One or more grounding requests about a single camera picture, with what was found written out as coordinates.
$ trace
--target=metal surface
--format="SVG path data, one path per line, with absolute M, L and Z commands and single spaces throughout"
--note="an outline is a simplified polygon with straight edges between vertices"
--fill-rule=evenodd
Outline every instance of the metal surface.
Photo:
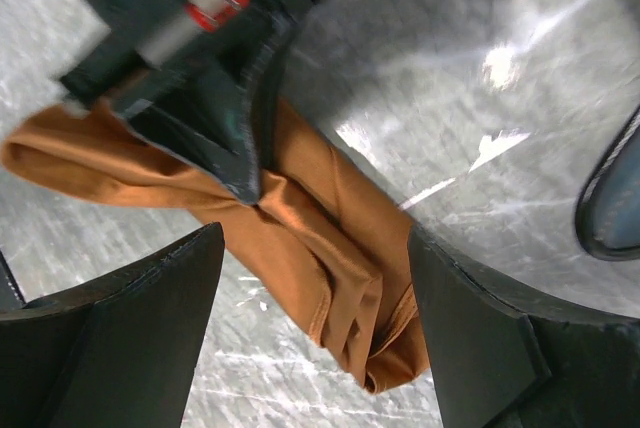
M 0 134 L 60 91 L 100 29 L 78 0 L 0 0 Z M 640 102 L 634 0 L 328 0 L 285 93 L 418 220 L 548 293 L 640 316 L 640 266 L 584 255 L 576 198 Z M 185 213 L 69 200 L 0 173 L 0 245 L 26 295 L 139 258 Z M 439 427 L 432 382 L 372 398 L 227 258 L 185 427 Z

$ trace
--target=orange cloth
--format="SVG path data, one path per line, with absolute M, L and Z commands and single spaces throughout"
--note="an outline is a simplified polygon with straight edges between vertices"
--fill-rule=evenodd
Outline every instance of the orange cloth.
M 411 219 L 290 107 L 278 171 L 257 206 L 133 137 L 103 101 L 84 119 L 53 106 L 2 147 L 14 174 L 87 201 L 189 210 L 222 223 L 228 249 L 293 321 L 371 393 L 429 366 L 406 248 Z

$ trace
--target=folded fabric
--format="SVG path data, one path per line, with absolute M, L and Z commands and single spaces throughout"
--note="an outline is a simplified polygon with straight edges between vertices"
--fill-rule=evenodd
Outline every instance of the folded fabric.
M 60 106 L 37 113 L 1 156 L 17 176 L 76 198 L 221 222 L 228 249 L 362 387 L 379 393 L 412 381 L 429 361 L 409 271 L 410 218 L 284 103 L 275 140 L 277 171 L 263 172 L 257 206 L 132 136 L 105 100 L 83 119 Z

